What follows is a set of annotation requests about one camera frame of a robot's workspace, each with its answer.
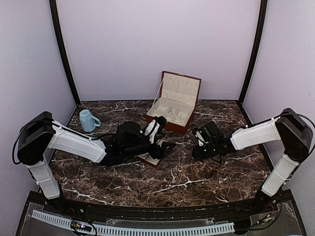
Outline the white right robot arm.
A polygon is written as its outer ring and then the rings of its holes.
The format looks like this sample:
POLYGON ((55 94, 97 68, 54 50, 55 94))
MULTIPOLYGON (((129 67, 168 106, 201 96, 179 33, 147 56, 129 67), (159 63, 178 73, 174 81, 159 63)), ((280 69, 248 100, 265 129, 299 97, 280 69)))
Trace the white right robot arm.
POLYGON ((315 123, 305 115, 284 109, 279 115, 258 123, 224 133, 210 121, 193 131, 197 145, 192 149, 196 160, 214 159, 249 147, 283 146, 283 154, 251 203, 255 213, 262 213, 270 205, 270 198, 290 180, 300 165, 315 149, 315 123))

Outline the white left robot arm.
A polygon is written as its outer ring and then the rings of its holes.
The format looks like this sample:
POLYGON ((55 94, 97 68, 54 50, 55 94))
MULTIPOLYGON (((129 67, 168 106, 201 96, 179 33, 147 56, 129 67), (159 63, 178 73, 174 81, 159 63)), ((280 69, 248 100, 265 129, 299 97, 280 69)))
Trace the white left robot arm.
POLYGON ((12 161, 15 165, 24 164, 50 200, 51 208, 66 214, 69 202, 62 198, 59 183, 45 160, 46 149, 68 152, 106 167, 146 153, 153 159, 163 159, 175 147, 175 143, 162 141, 166 124, 163 116, 154 117, 144 129, 136 122, 126 121, 115 133, 92 138, 63 126, 45 111, 20 129, 12 148, 12 161))

